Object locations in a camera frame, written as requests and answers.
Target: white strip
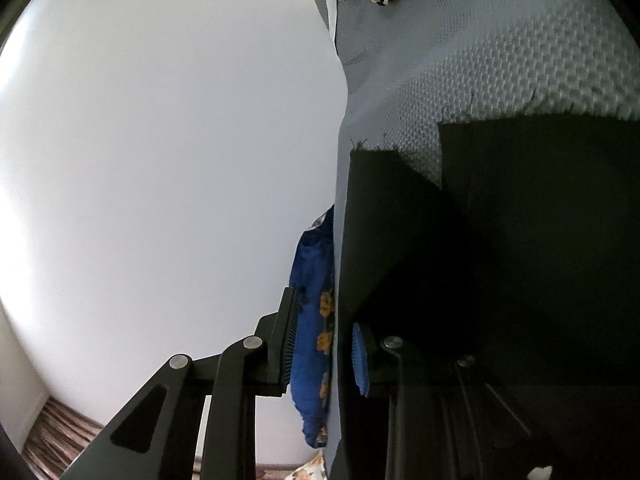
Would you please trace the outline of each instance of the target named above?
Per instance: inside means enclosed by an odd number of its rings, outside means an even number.
[[[335,23],[338,21],[338,0],[326,0],[326,12],[329,16],[329,36],[335,48]]]

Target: round metal joint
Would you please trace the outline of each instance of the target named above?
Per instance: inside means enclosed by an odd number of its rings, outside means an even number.
[[[463,355],[458,359],[458,366],[462,368],[471,368],[474,364],[476,364],[476,358],[472,355]]]
[[[388,335],[385,337],[382,342],[384,346],[387,348],[391,348],[392,350],[396,350],[402,346],[402,338],[397,335]]]
[[[257,335],[251,335],[249,337],[245,337],[242,344],[249,350],[260,348],[262,346],[262,338]]]
[[[186,355],[178,354],[169,359],[169,366],[174,370],[184,368],[189,363],[189,358]]]

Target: blue floral cloth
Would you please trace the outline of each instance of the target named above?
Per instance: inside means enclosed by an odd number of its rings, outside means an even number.
[[[296,288],[300,314],[290,390],[313,448],[326,444],[331,350],[334,337],[334,208],[303,233],[289,286]]]

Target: gray mesh fabric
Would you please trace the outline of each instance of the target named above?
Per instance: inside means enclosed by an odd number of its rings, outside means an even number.
[[[439,123],[551,112],[640,120],[640,50],[608,0],[344,0],[336,45],[349,89],[338,142],[338,276],[357,143],[398,149],[439,184]],[[335,383],[329,464],[340,435]]]

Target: white wall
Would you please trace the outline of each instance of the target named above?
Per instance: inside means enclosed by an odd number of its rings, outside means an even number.
[[[0,295],[52,394],[105,423],[275,311],[345,102],[312,0],[33,0],[0,55]],[[301,428],[260,402],[258,461],[309,458]]]
[[[0,422],[21,450],[36,417],[49,397],[0,303]]]

